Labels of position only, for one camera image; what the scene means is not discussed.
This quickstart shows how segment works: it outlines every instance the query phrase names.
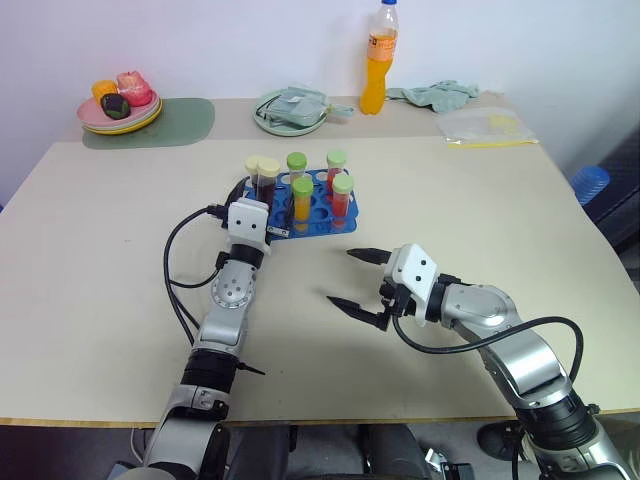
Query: green plate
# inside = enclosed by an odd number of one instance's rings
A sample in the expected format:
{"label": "green plate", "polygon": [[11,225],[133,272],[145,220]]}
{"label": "green plate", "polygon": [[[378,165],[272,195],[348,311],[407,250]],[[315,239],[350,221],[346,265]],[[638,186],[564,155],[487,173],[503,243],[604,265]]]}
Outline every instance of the green plate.
{"label": "green plate", "polygon": [[271,126],[271,122],[269,120],[265,120],[256,113],[258,108],[263,106],[265,103],[269,103],[270,100],[273,100],[278,95],[281,95],[285,90],[286,88],[283,88],[281,90],[276,90],[275,92],[267,93],[266,95],[260,97],[258,103],[256,103],[256,106],[253,109],[253,119],[256,121],[258,126],[265,132],[269,132],[272,135],[278,135],[279,137],[299,137],[320,128],[320,125],[322,125],[327,119],[326,113],[322,117],[320,117],[320,120],[318,120],[317,123],[311,125],[310,127],[296,127],[295,125],[291,124]]}
{"label": "green plate", "polygon": [[123,148],[177,147],[207,138],[215,110],[204,98],[167,98],[158,118],[140,130],[122,135],[84,132],[82,143],[95,150]]}

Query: pink plate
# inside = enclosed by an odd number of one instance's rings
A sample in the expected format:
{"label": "pink plate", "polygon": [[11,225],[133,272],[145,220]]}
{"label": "pink plate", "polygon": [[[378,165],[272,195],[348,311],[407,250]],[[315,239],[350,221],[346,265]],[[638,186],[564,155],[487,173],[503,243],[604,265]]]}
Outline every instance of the pink plate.
{"label": "pink plate", "polygon": [[149,103],[141,107],[131,107],[131,115],[127,118],[113,120],[104,114],[100,105],[91,97],[78,107],[76,115],[78,115],[80,121],[88,127],[117,127],[118,125],[125,125],[140,120],[158,106],[159,100],[156,92],[153,92],[153,97],[151,97]]}

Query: plate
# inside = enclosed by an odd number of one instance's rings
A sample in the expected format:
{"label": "plate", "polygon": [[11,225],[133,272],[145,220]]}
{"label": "plate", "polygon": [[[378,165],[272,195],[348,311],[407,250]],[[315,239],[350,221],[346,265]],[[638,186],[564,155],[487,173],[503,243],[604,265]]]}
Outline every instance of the plate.
{"label": "plate", "polygon": [[258,103],[256,103],[256,106],[253,108],[253,119],[258,124],[258,126],[265,132],[269,132],[272,135],[278,135],[279,137],[299,137],[300,135],[306,135],[307,133],[311,133],[314,130],[320,128],[320,126],[327,119],[326,113],[322,117],[320,117],[320,120],[318,120],[317,123],[311,125],[310,127],[297,127],[292,124],[271,126],[271,122],[269,120],[264,119],[257,114],[258,108],[266,103],[269,103],[270,100],[273,100],[275,97],[282,94],[282,92],[284,92],[285,90],[286,89],[283,88],[281,90],[276,90],[275,92],[267,93],[266,95],[260,97]]}
{"label": "plate", "polygon": [[140,130],[142,127],[146,127],[151,122],[153,122],[156,119],[156,117],[158,115],[160,115],[161,111],[162,111],[162,99],[160,99],[160,106],[155,111],[155,113],[153,113],[146,120],[143,120],[140,123],[136,123],[135,125],[131,125],[129,127],[124,127],[124,128],[119,129],[119,130],[95,130],[95,129],[93,129],[91,127],[88,127],[86,125],[84,126],[84,128],[86,130],[89,130],[90,132],[97,133],[98,135],[121,135],[123,133],[135,132],[136,130]]}
{"label": "plate", "polygon": [[121,127],[131,125],[134,122],[139,122],[146,114],[152,112],[158,106],[157,103],[160,97],[153,92],[151,101],[141,107],[131,107],[131,115],[127,118],[121,118],[120,120],[114,120],[105,115],[100,105],[96,103],[93,97],[85,101],[78,107],[76,115],[80,121],[90,128],[104,128],[104,127]]}
{"label": "plate", "polygon": [[158,103],[156,104],[156,108],[154,110],[150,110],[148,113],[146,113],[142,118],[139,118],[136,121],[133,122],[129,122],[129,123],[125,123],[124,125],[118,125],[116,127],[95,127],[93,125],[87,125],[86,123],[83,123],[82,125],[84,127],[88,127],[91,130],[99,130],[101,132],[108,132],[108,131],[112,131],[112,130],[122,130],[123,128],[129,128],[129,127],[133,127],[135,125],[138,125],[139,123],[142,123],[143,121],[145,121],[147,118],[149,118],[150,116],[152,116],[154,113],[156,113],[158,111],[158,109],[160,108],[161,102],[158,101]]}

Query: cloth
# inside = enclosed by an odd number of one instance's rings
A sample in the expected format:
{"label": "cloth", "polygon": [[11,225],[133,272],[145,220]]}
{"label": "cloth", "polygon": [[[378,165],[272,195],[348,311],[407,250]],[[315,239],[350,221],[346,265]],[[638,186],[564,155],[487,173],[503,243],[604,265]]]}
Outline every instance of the cloth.
{"label": "cloth", "polygon": [[479,94],[478,87],[465,87],[455,80],[445,80],[430,87],[387,89],[390,100],[406,100],[416,107],[431,106],[436,113],[456,110]]}
{"label": "cloth", "polygon": [[265,119],[269,118],[272,126],[285,122],[301,127],[311,127],[328,113],[351,117],[353,111],[353,107],[329,103],[328,97],[322,92],[301,87],[287,87],[267,104],[259,107],[257,113],[264,114]]}

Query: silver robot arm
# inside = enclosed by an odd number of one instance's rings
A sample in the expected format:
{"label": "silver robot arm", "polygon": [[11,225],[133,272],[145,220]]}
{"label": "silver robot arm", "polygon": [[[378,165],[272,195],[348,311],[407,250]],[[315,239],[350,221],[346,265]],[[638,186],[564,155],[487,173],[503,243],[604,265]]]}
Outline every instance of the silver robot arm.
{"label": "silver robot arm", "polygon": [[[393,252],[355,249],[348,253],[369,263],[386,264],[380,288],[384,312],[373,314],[354,302],[329,299],[351,317],[382,330],[393,319],[403,340],[420,351],[455,353],[456,347],[416,344],[401,330],[398,317],[414,316],[420,325],[439,321],[470,343],[523,325],[506,293],[492,286],[468,285],[455,277],[438,275],[436,264],[418,245],[404,245]],[[478,350],[527,434],[525,441],[535,452],[541,478],[637,480],[538,334],[522,330]]]}
{"label": "silver robot arm", "polygon": [[229,392],[240,362],[247,311],[264,255],[266,205],[240,198],[228,209],[230,252],[211,286],[211,307],[192,346],[182,380],[171,393],[144,455],[123,480],[222,480],[229,431]]}

